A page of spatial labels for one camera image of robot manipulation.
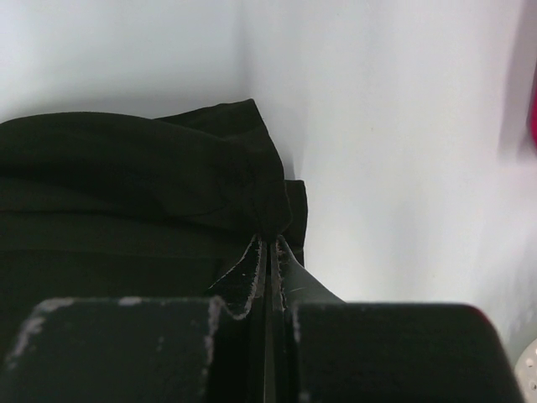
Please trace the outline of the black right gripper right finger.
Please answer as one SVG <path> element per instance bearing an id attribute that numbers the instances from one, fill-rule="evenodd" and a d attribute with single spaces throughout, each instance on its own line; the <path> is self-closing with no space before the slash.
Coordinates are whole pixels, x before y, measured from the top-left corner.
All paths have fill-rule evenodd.
<path id="1" fill-rule="evenodd" d="M 476 307 L 345 302 L 283 238 L 270 249 L 280 402 L 520 402 L 499 336 Z"/>

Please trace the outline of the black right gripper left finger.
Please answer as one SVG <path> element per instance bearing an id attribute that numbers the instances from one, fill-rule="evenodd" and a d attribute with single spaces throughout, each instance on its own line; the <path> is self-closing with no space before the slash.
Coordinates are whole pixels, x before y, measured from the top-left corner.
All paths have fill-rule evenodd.
<path id="1" fill-rule="evenodd" d="M 261 402 L 264 244 L 204 298 L 54 298 L 22 322 L 4 402 Z"/>

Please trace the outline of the black t shirt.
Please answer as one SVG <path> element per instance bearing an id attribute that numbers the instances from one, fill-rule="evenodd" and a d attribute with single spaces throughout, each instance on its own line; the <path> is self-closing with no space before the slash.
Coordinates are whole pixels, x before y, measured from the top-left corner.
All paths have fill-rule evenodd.
<path id="1" fill-rule="evenodd" d="M 253 100 L 4 122 L 1 337 L 49 298 L 198 296 L 255 235 L 301 251 L 307 214 Z"/>

